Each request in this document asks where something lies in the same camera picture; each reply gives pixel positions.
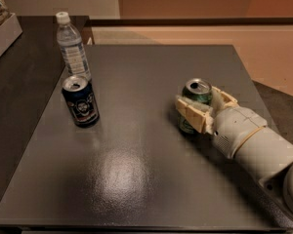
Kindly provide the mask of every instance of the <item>dark gray table surface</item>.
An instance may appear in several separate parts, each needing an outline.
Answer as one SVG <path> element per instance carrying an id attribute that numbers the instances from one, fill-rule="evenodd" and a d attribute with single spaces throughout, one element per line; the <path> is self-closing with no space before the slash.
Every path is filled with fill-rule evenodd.
<path id="1" fill-rule="evenodd" d="M 71 17 L 82 30 L 88 17 Z M 19 17 L 22 35 L 0 58 L 0 200 L 63 71 L 53 17 Z"/>
<path id="2" fill-rule="evenodd" d="M 0 203 L 0 226 L 293 228 L 209 136 L 178 129 L 174 96 L 192 77 L 272 122 L 232 46 L 94 46 L 87 56 L 100 121 L 73 125 L 64 72 Z"/>

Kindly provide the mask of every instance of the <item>plastic bottle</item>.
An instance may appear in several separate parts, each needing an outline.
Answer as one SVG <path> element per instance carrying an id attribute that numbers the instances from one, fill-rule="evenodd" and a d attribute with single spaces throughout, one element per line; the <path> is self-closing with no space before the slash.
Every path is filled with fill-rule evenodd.
<path id="1" fill-rule="evenodd" d="M 91 81 L 89 64 L 80 33 L 70 23 L 67 12 L 59 12 L 56 17 L 59 24 L 57 40 L 69 75 L 80 75 Z"/>

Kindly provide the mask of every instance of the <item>soda can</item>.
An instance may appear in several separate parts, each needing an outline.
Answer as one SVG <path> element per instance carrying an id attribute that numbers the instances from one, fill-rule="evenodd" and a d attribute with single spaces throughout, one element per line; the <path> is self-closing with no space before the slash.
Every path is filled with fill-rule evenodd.
<path id="1" fill-rule="evenodd" d="M 209 105 L 213 97 L 212 86 L 207 81 L 199 78 L 193 78 L 186 82 L 182 95 L 183 97 Z M 187 134 L 193 135 L 197 133 L 197 131 L 182 115 L 179 116 L 179 128 Z"/>
<path id="2" fill-rule="evenodd" d="M 64 80 L 62 94 L 76 126 L 88 128 L 99 119 L 99 111 L 91 83 L 82 76 Z"/>

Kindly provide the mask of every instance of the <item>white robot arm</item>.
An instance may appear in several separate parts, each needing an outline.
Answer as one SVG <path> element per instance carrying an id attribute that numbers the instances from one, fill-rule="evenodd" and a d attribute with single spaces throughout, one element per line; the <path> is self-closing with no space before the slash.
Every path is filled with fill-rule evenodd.
<path id="1" fill-rule="evenodd" d="M 176 96 L 177 110 L 213 145 L 234 159 L 293 219 L 293 145 L 268 127 L 267 121 L 213 87 L 211 106 Z"/>

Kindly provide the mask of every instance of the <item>bottle cap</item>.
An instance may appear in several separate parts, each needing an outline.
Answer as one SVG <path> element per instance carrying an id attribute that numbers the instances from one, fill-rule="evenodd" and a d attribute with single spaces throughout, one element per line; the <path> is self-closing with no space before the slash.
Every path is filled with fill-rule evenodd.
<path id="1" fill-rule="evenodd" d="M 58 24 L 67 24 L 70 22 L 70 18 L 67 12 L 58 12 L 56 17 Z"/>

